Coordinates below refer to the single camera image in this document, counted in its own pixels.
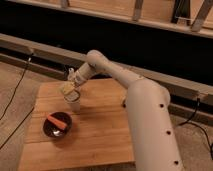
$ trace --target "power cord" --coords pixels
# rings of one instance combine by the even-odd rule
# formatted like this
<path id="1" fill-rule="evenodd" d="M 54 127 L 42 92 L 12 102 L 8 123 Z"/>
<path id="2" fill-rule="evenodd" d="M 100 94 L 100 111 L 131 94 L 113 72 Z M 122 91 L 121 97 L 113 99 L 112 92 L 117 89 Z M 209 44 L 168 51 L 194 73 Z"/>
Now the power cord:
<path id="1" fill-rule="evenodd" d="M 18 89 L 18 87 L 19 87 L 21 81 L 23 80 L 24 75 L 25 75 L 25 73 L 26 73 L 26 71 L 27 71 L 27 69 L 28 69 L 28 67 L 29 67 L 30 61 L 31 61 L 31 56 L 28 58 L 28 61 L 27 61 L 27 63 L 26 63 L 26 66 L 25 66 L 25 68 L 24 68 L 24 71 L 23 71 L 23 73 L 22 73 L 22 76 L 21 76 L 20 80 L 18 81 L 18 84 L 16 85 L 16 87 L 15 87 L 15 89 L 14 89 L 14 91 L 13 91 L 13 94 L 12 94 L 12 97 L 10 98 L 9 103 L 7 104 L 6 108 L 4 109 L 4 112 L 3 112 L 2 116 L 0 117 L 0 121 L 2 120 L 2 118 L 3 118 L 3 117 L 5 116 L 5 114 L 7 113 L 7 110 L 8 110 L 8 108 L 9 108 L 9 106 L 11 105 L 11 103 L 12 103 L 12 101 L 13 101 L 13 98 L 15 97 L 16 91 L 17 91 L 17 89 Z"/>
<path id="2" fill-rule="evenodd" d="M 15 128 L 15 130 L 7 137 L 7 139 L 4 141 L 4 143 L 0 146 L 0 150 L 7 144 L 7 142 L 10 140 L 10 138 L 15 134 L 15 132 L 20 128 L 20 126 L 24 123 L 24 121 L 28 118 L 28 116 L 32 113 L 34 110 L 34 107 L 30 110 L 30 112 L 24 117 L 24 119 L 19 123 L 19 125 Z"/>
<path id="3" fill-rule="evenodd" d="M 3 114 L 2 114 L 2 116 L 1 116 L 1 118 L 0 118 L 0 121 L 1 121 L 2 118 L 5 116 L 5 114 L 6 114 L 7 110 L 8 110 L 8 108 L 9 108 L 10 104 L 11 104 L 12 101 L 13 101 L 13 98 L 15 97 L 16 91 L 17 91 L 17 89 L 18 89 L 18 87 L 19 87 L 21 81 L 23 80 L 24 75 L 25 75 L 25 73 L 26 73 L 26 71 L 27 71 L 27 69 L 28 69 L 28 67 L 29 67 L 29 64 L 30 64 L 30 61 L 31 61 L 31 56 L 30 56 L 30 57 L 28 58 L 28 60 L 27 60 L 27 63 L 26 63 L 26 66 L 25 66 L 25 68 L 24 68 L 24 71 L 23 71 L 23 73 L 22 73 L 22 76 L 21 76 L 20 80 L 18 81 L 18 84 L 16 85 L 16 87 L 15 87 L 15 89 L 14 89 L 14 91 L 13 91 L 13 95 L 12 95 L 12 97 L 11 97 L 9 103 L 7 104 L 7 106 L 6 106 L 5 110 L 4 110 L 4 112 L 3 112 Z M 28 118 L 28 116 L 32 113 L 33 110 L 34 110 L 34 107 L 30 110 L 30 112 L 24 117 L 24 119 L 19 123 L 19 125 L 15 128 L 15 130 L 8 136 L 8 138 L 7 138 L 7 139 L 4 141 L 4 143 L 0 146 L 0 150 L 5 146 L 5 144 L 7 144 L 7 142 L 10 140 L 10 138 L 15 134 L 15 132 L 16 132 L 16 131 L 19 129 L 19 127 L 24 123 L 24 121 Z"/>
<path id="4" fill-rule="evenodd" d="M 186 121 L 179 123 L 178 126 L 190 124 L 190 125 L 193 125 L 193 126 L 199 128 L 200 130 L 202 130 L 202 132 L 204 133 L 204 135 L 206 137 L 206 141 L 207 141 L 207 144 L 209 147 L 209 152 L 210 152 L 211 158 L 213 160 L 213 143 L 210 143 L 209 136 L 208 136 L 206 130 L 203 127 L 201 127 L 200 125 L 198 125 L 194 122 L 190 122 L 196 116 L 199 106 L 200 106 L 200 98 L 197 98 L 197 105 L 195 107 L 194 112 L 191 114 L 191 116 Z"/>

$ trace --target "wooden table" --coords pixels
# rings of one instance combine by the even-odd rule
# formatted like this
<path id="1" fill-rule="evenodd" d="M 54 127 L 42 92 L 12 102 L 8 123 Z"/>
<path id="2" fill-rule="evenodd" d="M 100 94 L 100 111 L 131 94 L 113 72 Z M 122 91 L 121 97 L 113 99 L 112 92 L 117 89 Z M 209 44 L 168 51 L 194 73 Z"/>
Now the wooden table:
<path id="1" fill-rule="evenodd" d="M 192 22 L 196 18 L 200 7 L 202 6 L 204 0 L 191 0 L 191 20 Z M 206 18 L 203 27 L 213 29 L 213 8 L 208 14 L 208 17 Z"/>
<path id="2" fill-rule="evenodd" d="M 89 80 L 81 89 L 81 110 L 73 113 L 59 92 L 62 82 L 41 85 L 19 170 L 54 170 L 134 161 L 125 109 L 126 91 L 113 79 Z M 45 115 L 69 113 L 71 131 L 61 140 L 43 133 Z"/>

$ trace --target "orange carrot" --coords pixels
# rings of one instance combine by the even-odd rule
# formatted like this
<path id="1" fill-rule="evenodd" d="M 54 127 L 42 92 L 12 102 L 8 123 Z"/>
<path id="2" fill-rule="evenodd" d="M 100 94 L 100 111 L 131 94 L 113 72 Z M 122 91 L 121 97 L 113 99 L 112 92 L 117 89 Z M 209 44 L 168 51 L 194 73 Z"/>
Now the orange carrot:
<path id="1" fill-rule="evenodd" d="M 51 115 L 47 115 L 47 119 L 53 123 L 57 128 L 61 129 L 61 130 L 65 130 L 67 128 L 67 124 L 60 121 L 59 119 L 54 118 Z"/>

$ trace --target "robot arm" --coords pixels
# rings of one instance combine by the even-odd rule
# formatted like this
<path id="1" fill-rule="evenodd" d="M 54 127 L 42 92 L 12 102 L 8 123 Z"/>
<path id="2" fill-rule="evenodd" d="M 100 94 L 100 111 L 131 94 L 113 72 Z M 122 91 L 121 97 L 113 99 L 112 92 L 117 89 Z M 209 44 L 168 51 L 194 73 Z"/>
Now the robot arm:
<path id="1" fill-rule="evenodd" d="M 126 106 L 137 171 L 182 171 L 168 113 L 169 92 L 158 83 L 109 61 L 92 50 L 72 76 L 76 86 L 93 75 L 109 74 L 127 89 Z"/>

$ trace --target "floor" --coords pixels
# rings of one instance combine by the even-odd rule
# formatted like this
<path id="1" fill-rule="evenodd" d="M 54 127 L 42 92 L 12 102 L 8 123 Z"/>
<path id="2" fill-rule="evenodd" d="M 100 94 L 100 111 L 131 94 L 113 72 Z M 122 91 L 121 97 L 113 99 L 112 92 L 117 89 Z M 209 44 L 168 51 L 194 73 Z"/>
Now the floor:
<path id="1" fill-rule="evenodd" d="M 8 104 L 14 87 L 20 79 L 22 69 L 0 62 L 0 116 Z M 35 103 L 35 97 L 42 82 L 56 81 L 53 78 L 27 71 L 15 98 L 9 107 L 5 117 L 0 121 L 0 145 L 7 139 L 8 135 L 23 120 Z M 174 125 L 183 121 L 183 118 L 171 115 Z M 0 149 L 0 170 L 17 170 L 22 152 L 24 134 L 26 132 L 30 117 L 16 131 L 6 145 Z M 202 125 L 213 141 L 213 128 Z M 191 126 L 176 127 L 175 133 L 187 171 L 212 171 L 213 161 L 208 152 L 207 143 L 202 132 Z M 99 166 L 93 168 L 66 169 L 66 171 L 135 171 L 133 163 Z"/>

